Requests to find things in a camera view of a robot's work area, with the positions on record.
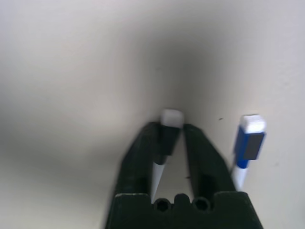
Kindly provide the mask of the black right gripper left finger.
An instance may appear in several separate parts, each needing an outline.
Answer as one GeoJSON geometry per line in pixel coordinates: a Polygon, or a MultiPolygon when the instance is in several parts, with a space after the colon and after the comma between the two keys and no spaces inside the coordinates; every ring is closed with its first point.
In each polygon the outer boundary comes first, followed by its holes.
{"type": "Polygon", "coordinates": [[[122,159],[116,181],[116,197],[153,196],[153,163],[161,162],[161,125],[147,123],[122,159]]]}

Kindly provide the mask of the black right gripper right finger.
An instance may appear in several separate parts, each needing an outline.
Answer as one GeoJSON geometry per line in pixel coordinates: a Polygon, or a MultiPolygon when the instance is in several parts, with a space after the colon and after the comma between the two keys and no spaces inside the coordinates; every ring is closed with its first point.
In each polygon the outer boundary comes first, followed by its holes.
{"type": "Polygon", "coordinates": [[[191,124],[183,126],[190,182],[195,198],[236,191],[225,160],[204,132],[191,124]]]}

